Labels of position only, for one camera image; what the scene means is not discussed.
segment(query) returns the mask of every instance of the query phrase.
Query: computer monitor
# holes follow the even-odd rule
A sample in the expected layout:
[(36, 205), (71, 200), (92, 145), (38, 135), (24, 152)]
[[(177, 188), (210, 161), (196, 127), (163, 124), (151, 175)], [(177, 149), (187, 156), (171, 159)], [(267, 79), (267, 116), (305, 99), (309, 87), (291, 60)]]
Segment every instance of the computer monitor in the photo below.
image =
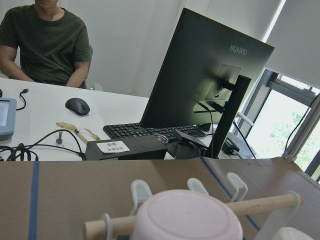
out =
[(226, 81), (235, 84), (240, 75), (251, 79), (247, 91), (237, 100), (240, 105), (273, 49), (253, 37), (184, 8), (140, 125), (165, 128), (211, 123), (208, 110), (199, 102), (210, 109), (213, 121), (218, 123), (222, 113), (212, 108), (212, 103), (226, 108), (232, 93), (223, 85)]

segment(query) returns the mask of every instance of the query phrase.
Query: power adapter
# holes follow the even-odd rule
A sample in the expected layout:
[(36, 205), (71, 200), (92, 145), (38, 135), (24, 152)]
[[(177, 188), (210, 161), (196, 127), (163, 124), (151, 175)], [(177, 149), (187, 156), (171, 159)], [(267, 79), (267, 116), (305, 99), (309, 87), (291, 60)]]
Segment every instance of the power adapter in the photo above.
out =
[(227, 155), (236, 155), (235, 152), (239, 152), (240, 150), (238, 146), (229, 137), (225, 139), (221, 149)]

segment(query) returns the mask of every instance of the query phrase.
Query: green t-shirt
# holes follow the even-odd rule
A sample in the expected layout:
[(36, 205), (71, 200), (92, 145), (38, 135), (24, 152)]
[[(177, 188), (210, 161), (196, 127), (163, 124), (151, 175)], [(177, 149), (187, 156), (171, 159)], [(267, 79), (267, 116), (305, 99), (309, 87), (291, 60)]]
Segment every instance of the green t-shirt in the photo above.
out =
[(86, 25), (65, 9), (57, 21), (41, 19), (34, 4), (10, 9), (0, 25), (0, 45), (19, 46), (21, 69), (39, 83), (66, 85), (74, 63), (90, 60)]

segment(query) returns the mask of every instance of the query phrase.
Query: man's neck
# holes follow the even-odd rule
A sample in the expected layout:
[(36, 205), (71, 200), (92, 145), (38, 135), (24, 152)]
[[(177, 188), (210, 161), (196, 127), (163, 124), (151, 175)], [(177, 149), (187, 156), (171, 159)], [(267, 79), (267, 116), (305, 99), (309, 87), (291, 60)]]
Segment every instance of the man's neck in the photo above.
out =
[(35, 5), (34, 7), (38, 16), (45, 21), (57, 21), (61, 19), (65, 14), (65, 10), (58, 7), (57, 5), (52, 8), (42, 8), (37, 5)]

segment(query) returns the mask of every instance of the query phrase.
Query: black mouse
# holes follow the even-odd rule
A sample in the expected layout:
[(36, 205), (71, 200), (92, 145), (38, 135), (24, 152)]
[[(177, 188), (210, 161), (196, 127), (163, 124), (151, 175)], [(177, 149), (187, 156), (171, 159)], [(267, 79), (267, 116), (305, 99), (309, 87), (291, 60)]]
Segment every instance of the black mouse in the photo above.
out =
[(70, 98), (66, 101), (65, 107), (79, 116), (87, 115), (90, 112), (90, 107), (85, 100), (77, 97)]

